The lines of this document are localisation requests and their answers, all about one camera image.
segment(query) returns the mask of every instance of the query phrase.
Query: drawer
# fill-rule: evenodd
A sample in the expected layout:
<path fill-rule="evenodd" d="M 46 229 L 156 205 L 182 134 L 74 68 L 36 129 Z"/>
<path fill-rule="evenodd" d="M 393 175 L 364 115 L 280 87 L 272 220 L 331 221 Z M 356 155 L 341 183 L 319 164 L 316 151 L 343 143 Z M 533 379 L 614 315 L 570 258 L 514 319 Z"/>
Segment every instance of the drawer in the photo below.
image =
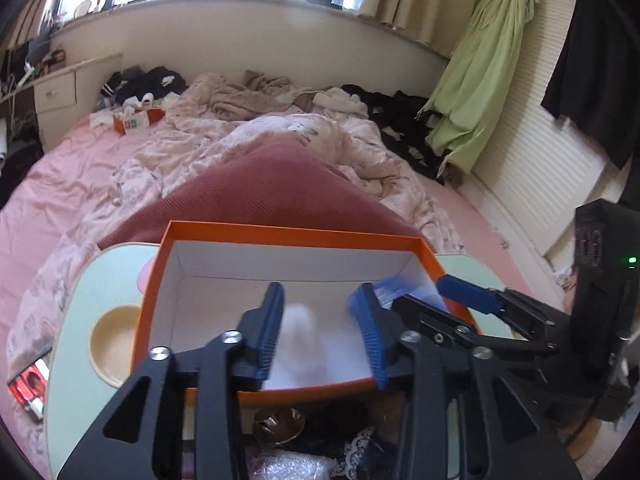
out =
<path fill-rule="evenodd" d="M 53 150 L 77 122 L 75 105 L 39 113 L 38 126 L 44 152 Z"/>
<path fill-rule="evenodd" d="M 76 104 L 76 74 L 68 74 L 36 84 L 33 89 L 36 112 L 56 110 Z"/>

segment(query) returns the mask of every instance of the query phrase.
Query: bed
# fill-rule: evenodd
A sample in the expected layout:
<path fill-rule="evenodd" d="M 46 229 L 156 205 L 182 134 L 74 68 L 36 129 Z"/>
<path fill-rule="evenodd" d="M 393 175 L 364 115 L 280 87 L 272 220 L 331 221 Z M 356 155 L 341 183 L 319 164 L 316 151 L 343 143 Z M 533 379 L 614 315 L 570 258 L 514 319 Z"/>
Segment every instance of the bed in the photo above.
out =
<path fill-rule="evenodd" d="M 286 78 L 252 73 L 244 83 L 206 73 L 168 107 L 159 123 L 125 136 L 106 124 L 91 127 L 85 118 L 33 167 L 0 212 L 3 377 L 21 371 L 53 342 L 74 279 L 99 252 L 99 240 L 207 167 L 282 136 L 302 142 L 409 222 L 436 252 L 467 251 L 505 284 L 528 292 L 480 215 L 452 189 L 419 178 L 388 152 L 357 100 L 334 92 L 323 95 L 321 107 L 309 101 L 308 89 Z M 301 97 L 312 113 L 302 113 Z M 48 478 L 42 427 L 31 422 L 5 388 L 0 416 Z"/>

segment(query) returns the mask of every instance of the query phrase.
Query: screw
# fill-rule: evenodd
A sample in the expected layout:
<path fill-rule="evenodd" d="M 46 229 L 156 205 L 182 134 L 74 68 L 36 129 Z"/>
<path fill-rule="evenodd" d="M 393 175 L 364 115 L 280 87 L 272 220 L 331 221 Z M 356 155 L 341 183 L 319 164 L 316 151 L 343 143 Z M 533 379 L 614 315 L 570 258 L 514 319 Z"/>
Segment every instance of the screw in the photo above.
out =
<path fill-rule="evenodd" d="M 222 342 L 228 345 L 242 341 L 242 334 L 238 330 L 228 330 L 222 335 Z"/>
<path fill-rule="evenodd" d="M 405 330 L 400 335 L 400 339 L 405 343 L 417 343 L 420 341 L 420 338 L 420 333 L 415 330 Z"/>
<path fill-rule="evenodd" d="M 164 361 L 171 355 L 171 351 L 166 346 L 156 346 L 149 350 L 149 357 L 154 361 Z"/>
<path fill-rule="evenodd" d="M 486 346 L 476 346 L 472 354 L 477 359 L 491 359 L 494 356 L 494 352 Z"/>

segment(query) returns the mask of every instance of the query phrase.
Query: orange box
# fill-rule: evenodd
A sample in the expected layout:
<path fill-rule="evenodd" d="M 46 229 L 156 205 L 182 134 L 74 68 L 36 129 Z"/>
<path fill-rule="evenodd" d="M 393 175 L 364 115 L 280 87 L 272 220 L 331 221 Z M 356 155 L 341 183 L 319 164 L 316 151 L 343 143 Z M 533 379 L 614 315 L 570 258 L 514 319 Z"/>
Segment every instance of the orange box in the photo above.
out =
<path fill-rule="evenodd" d="M 395 274 L 426 285 L 444 270 L 421 238 L 239 224 L 172 221 L 149 277 L 134 346 L 134 365 L 155 346 L 199 348 L 232 330 L 260 305 L 270 282 L 285 304 L 304 303 L 318 319 L 324 375 L 301 378 L 281 364 L 278 347 L 260 392 L 241 404 L 311 402 L 376 387 L 347 297 L 363 282 Z M 465 307 L 446 301 L 473 323 Z"/>

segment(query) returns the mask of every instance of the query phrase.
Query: cable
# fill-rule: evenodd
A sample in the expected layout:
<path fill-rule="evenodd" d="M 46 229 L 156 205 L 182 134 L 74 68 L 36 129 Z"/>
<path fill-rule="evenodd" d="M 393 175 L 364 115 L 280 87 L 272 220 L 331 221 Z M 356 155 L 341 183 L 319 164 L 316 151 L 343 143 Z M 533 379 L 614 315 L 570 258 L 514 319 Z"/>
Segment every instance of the cable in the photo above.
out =
<path fill-rule="evenodd" d="M 571 435 L 569 435 L 569 438 L 564 441 L 564 447 L 569 447 L 571 444 L 573 444 L 575 439 L 578 438 L 578 436 L 580 436 L 580 434 L 584 431 L 584 428 L 587 427 L 587 424 L 593 418 L 593 414 L 595 413 L 598 404 L 602 400 L 603 395 L 604 393 L 600 393 L 595 399 L 593 399 L 591 406 L 589 406 L 589 409 L 584 416 L 584 420 L 580 423 L 580 426 L 578 426 L 578 428 Z"/>
<path fill-rule="evenodd" d="M 36 112 L 32 109 L 29 110 L 24 117 L 16 118 L 15 116 L 15 98 L 18 95 L 18 89 L 15 87 L 15 75 L 9 74 L 9 77 L 6 80 L 7 89 L 9 94 L 13 93 L 9 97 L 9 123 L 7 124 L 7 129 L 11 132 L 11 136 L 7 139 L 7 144 L 11 140 L 15 140 L 20 137 L 22 130 L 28 124 L 35 123 L 37 121 Z"/>

